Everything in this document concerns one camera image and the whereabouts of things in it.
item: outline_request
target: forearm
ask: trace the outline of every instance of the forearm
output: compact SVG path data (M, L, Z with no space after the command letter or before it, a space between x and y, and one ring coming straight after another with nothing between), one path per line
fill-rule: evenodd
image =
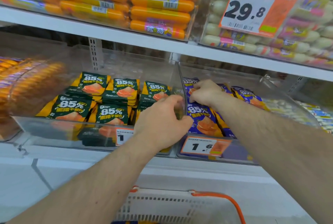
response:
M333 137L221 95L214 109L239 141L318 224L331 223Z
M156 150L140 136L50 193L8 224L109 224Z

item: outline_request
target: price tag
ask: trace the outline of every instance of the price tag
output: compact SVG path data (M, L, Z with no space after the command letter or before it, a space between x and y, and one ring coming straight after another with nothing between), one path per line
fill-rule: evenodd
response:
M214 139L206 137L188 136L185 140L181 153L222 156L222 153L231 144L231 140Z
M219 27L274 37L298 0L229 0Z
M133 136L134 130L126 128L116 128L116 134L117 134L116 145L121 146Z

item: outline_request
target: hand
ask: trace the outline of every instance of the hand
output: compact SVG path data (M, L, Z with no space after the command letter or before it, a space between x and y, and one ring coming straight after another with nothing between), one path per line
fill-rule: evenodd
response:
M214 108L216 98L223 95L222 88L215 84L212 80L203 80L193 85L196 91L194 91L189 102L198 102L202 105L206 105Z
M142 111L134 126L134 136L148 141L145 144L156 147L156 152L178 142L193 123L190 116L177 120L173 109L182 101L182 96L170 95Z

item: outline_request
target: white shelf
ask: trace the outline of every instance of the white shelf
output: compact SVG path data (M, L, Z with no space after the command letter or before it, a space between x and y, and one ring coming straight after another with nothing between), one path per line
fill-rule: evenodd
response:
M86 37L179 53L198 58L217 60L243 66L283 72L308 78L333 81L333 71L302 66L268 58L222 51L205 46L163 39L102 25L74 21L45 14L0 6L0 21L44 28Z

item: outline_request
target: shopping basket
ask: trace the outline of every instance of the shopping basket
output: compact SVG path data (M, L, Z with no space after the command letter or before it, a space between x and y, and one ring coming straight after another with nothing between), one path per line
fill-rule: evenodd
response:
M134 187L115 221L162 224L245 224L231 197L214 192L171 191Z

